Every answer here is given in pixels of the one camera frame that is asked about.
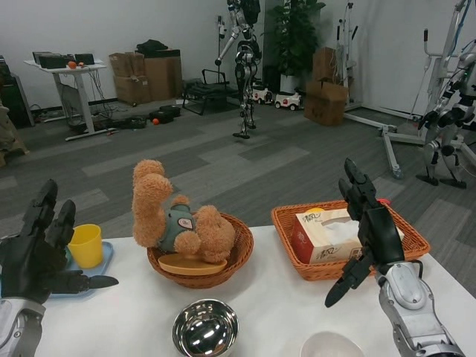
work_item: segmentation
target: white wall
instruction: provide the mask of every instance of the white wall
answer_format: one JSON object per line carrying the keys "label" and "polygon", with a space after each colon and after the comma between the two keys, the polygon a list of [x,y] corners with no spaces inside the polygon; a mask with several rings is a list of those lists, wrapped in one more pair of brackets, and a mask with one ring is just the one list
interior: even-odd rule
{"label": "white wall", "polygon": [[[23,63],[32,51],[93,53],[108,65],[109,54],[157,39],[181,50],[184,79],[200,77],[214,67],[218,15],[228,16],[225,0],[1,0],[0,54],[22,79],[30,105],[58,106],[53,77]],[[112,71],[100,77],[105,97],[116,97]]]}
{"label": "white wall", "polygon": [[[335,47],[338,19],[345,0],[326,1],[321,20],[326,44]],[[358,61],[356,86],[364,101],[375,106],[409,112],[423,75],[425,53],[423,30],[429,29],[428,48],[441,52],[457,0],[359,0],[355,1],[353,24],[359,25],[354,43]],[[473,2],[460,35],[457,51],[476,37],[476,7]],[[428,70],[416,113],[425,111]]]}

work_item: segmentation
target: wicker basket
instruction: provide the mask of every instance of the wicker basket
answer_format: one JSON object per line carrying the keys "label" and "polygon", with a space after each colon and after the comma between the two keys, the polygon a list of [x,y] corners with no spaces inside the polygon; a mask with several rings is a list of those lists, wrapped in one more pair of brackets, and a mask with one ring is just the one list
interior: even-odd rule
{"label": "wicker basket", "polygon": [[241,268],[251,256],[253,251],[253,235],[251,234],[245,223],[239,219],[221,213],[222,217],[229,221],[233,228],[235,228],[235,246],[231,250],[230,258],[226,268],[220,273],[207,275],[203,277],[192,277],[187,275],[171,274],[163,270],[158,264],[158,258],[165,253],[157,248],[148,248],[147,257],[149,258],[150,265],[161,275],[164,275],[167,279],[175,281],[177,284],[185,286],[191,289],[208,289],[219,284],[224,283],[231,278],[239,268]]}
{"label": "wicker basket", "polygon": [[[296,213],[305,213],[311,208],[323,208],[324,210],[338,210],[347,208],[345,201],[333,201],[322,203],[311,203],[306,205],[295,205],[275,208],[271,215],[274,226],[280,235],[281,242],[288,253],[289,259],[297,272],[305,280],[328,280],[338,279],[342,275],[342,268],[347,261],[339,261],[322,264],[302,263],[291,247],[292,230],[295,223]],[[430,251],[430,245],[415,229],[409,225],[399,214],[388,207],[393,220],[398,228],[405,234],[403,239],[403,249],[407,260],[418,259]]]}

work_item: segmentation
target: white desk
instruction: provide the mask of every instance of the white desk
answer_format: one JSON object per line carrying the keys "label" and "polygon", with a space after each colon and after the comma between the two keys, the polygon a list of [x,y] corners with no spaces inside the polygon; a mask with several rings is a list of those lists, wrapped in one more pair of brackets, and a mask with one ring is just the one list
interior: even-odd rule
{"label": "white desk", "polygon": [[[333,308],[324,299],[335,281],[308,282],[294,270],[274,227],[252,228],[254,252],[227,283],[186,289],[157,274],[132,238],[112,239],[108,274],[119,285],[83,299],[50,300],[36,357],[179,356],[171,331],[183,307],[201,298],[229,303],[239,318],[234,357],[298,357],[315,332],[332,330],[356,342],[366,357],[399,357],[379,288],[368,278]],[[476,356],[476,300],[430,255],[423,276],[437,313],[460,348]]]}
{"label": "white desk", "polygon": [[[91,112],[89,110],[88,95],[86,94],[83,77],[82,77],[82,74],[84,73],[89,73],[91,71],[96,71],[98,69],[106,68],[105,65],[101,64],[103,63],[103,61],[97,61],[94,65],[88,65],[88,66],[85,66],[84,68],[76,68],[76,69],[70,69],[69,67],[46,69],[46,68],[42,68],[40,65],[37,65],[34,60],[28,60],[24,62],[27,65],[32,65],[33,67],[38,68],[41,71],[53,74],[54,82],[57,86],[58,95],[60,97],[61,97],[62,89],[61,89],[61,78],[59,75],[60,74],[71,75],[76,80],[77,90],[80,93],[81,109],[83,112],[84,121],[86,122],[86,127],[88,128],[88,132],[85,134],[75,135],[75,136],[66,138],[65,139],[66,141],[71,141],[71,140],[80,139],[80,138],[87,138],[88,136],[101,134],[104,132],[108,132],[110,130],[110,129],[94,130],[94,123],[92,121]],[[61,107],[63,109],[63,112],[66,115],[66,110],[62,102],[61,102]],[[55,121],[55,120],[62,120],[65,118],[66,116],[52,118],[52,119],[45,120],[45,123],[50,121]]]}

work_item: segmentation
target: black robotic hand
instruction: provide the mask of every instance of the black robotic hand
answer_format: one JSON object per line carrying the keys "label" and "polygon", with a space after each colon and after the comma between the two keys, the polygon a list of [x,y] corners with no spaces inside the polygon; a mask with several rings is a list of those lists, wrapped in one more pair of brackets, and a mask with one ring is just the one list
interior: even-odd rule
{"label": "black robotic hand", "polygon": [[53,221],[57,193],[57,183],[48,180],[29,204],[21,232],[1,242],[2,298],[43,304],[51,293],[74,294],[118,284],[112,277],[89,278],[82,271],[64,271],[65,248],[73,237],[76,207],[68,200]]}
{"label": "black robotic hand", "polygon": [[360,221],[358,240],[362,244],[362,255],[345,265],[342,277],[327,295],[326,307],[337,303],[350,288],[357,289],[370,274],[372,266],[385,269],[387,264],[405,260],[395,223],[388,209],[377,201],[376,189],[369,176],[349,158],[344,169],[352,186],[341,178],[339,189],[348,204],[350,218]]}

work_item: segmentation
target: toy car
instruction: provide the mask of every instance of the toy car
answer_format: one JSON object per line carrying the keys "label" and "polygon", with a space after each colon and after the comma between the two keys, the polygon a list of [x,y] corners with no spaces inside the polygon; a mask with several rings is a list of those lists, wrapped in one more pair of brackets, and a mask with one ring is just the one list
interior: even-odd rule
{"label": "toy car", "polygon": [[265,86],[253,87],[253,100],[258,104],[272,104],[273,93]]}
{"label": "toy car", "polygon": [[299,93],[286,93],[285,91],[280,91],[275,100],[276,108],[290,108],[292,111],[300,109],[303,105],[303,97]]}

